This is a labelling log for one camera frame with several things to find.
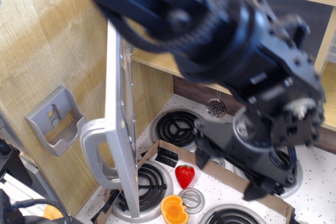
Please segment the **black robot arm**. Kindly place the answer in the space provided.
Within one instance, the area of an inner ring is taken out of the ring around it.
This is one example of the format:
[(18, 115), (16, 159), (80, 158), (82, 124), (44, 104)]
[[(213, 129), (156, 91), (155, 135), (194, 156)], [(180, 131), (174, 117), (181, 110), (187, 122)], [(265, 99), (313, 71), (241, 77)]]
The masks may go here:
[(318, 141), (325, 102), (300, 16), (278, 18), (265, 0), (94, 1), (131, 44), (170, 52), (185, 79), (219, 84), (243, 104), (232, 124), (195, 122), (199, 168), (211, 156), (238, 167), (246, 201), (296, 182), (295, 147)]

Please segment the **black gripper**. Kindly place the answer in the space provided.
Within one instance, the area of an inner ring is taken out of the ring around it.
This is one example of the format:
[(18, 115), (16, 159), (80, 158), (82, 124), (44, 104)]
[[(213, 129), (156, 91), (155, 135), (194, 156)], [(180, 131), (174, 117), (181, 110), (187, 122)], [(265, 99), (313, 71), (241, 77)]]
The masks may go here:
[(268, 195), (281, 195), (296, 182), (291, 170), (296, 167), (296, 151), (288, 148), (289, 164), (283, 163), (274, 148), (259, 151), (248, 147), (246, 123), (217, 123), (196, 120), (194, 127), (196, 165), (203, 169), (211, 158), (223, 158), (240, 170), (249, 183), (243, 200), (253, 201)]

